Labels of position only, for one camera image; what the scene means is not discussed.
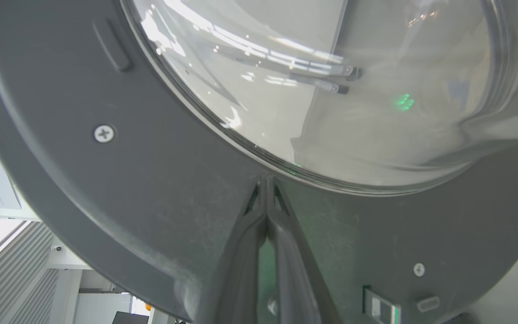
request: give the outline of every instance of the screw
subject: screw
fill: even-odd
[[[113,140],[113,137],[115,137],[115,131],[109,125],[101,125],[95,129],[93,135],[95,136],[95,140],[99,143],[107,143]]]
[[[415,272],[415,275],[417,277],[423,277],[423,275],[425,274],[425,266],[423,265],[423,263],[417,263],[413,267],[413,272]]]

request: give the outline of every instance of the black monitor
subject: black monitor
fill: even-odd
[[[113,324],[147,324],[149,316],[130,314],[128,312],[117,312]]]

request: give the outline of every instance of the green light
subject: green light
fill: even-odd
[[[397,109],[401,111],[407,111],[413,104],[415,104],[415,100],[411,99],[409,100],[410,94],[402,94],[397,98],[397,100],[394,101],[395,106]]]

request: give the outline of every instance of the washing machine door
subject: washing machine door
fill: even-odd
[[[518,2],[0,0],[0,158],[82,259],[187,321],[259,177],[341,322],[446,322],[518,260]]]

